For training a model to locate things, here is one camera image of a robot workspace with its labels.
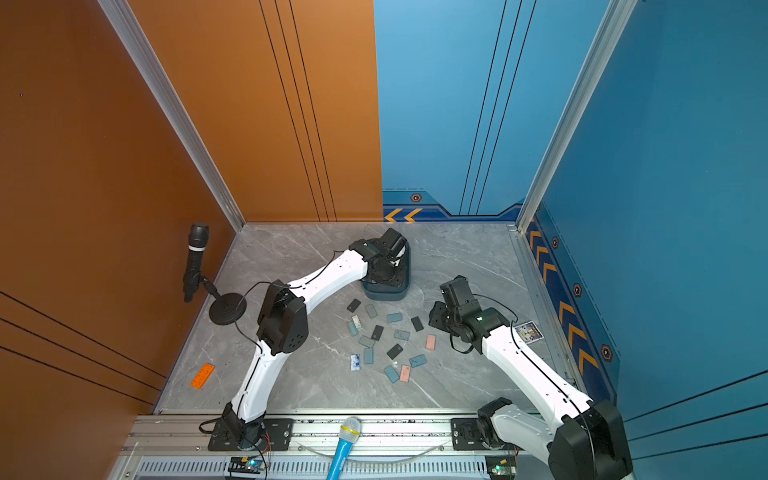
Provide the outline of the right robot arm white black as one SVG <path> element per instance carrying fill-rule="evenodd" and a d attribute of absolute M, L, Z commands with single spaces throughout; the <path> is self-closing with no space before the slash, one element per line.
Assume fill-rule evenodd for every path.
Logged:
<path fill-rule="evenodd" d="M 478 428 L 488 447 L 517 446 L 546 464 L 555 479 L 632 478 L 624 421 L 610 401 L 596 401 L 563 379 L 510 320 L 480 305 L 466 277 L 455 277 L 440 291 L 430 325 L 498 366 L 537 411 L 528 414 L 504 397 L 480 408 Z"/>

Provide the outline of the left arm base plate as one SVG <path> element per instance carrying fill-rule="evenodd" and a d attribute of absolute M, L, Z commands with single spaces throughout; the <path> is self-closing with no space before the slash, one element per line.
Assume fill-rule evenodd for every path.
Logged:
<path fill-rule="evenodd" d="M 290 418 L 265 418 L 251 422 L 238 434 L 217 419 L 209 436 L 209 451 L 266 451 L 284 452 L 289 449 L 294 420 Z"/>

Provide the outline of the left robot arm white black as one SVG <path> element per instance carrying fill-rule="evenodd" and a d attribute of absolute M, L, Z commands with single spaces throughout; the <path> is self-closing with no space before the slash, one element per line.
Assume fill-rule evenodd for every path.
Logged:
<path fill-rule="evenodd" d="M 216 426 L 233 446 L 254 450 L 265 436 L 263 425 L 272 388 L 289 356 L 309 337 L 308 316 L 324 300 L 360 281 L 365 295 L 398 301 L 410 286 L 410 246 L 389 228 L 378 238 L 360 239 L 336 251 L 320 269 L 290 282 L 267 284 L 257 316 L 256 351 L 244 379 Z"/>

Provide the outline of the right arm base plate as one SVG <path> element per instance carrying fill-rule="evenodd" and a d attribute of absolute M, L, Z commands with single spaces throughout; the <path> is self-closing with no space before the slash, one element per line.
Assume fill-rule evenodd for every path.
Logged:
<path fill-rule="evenodd" d="M 450 425 L 456 451 L 495 450 L 502 446 L 489 420 L 459 417 L 452 418 Z"/>

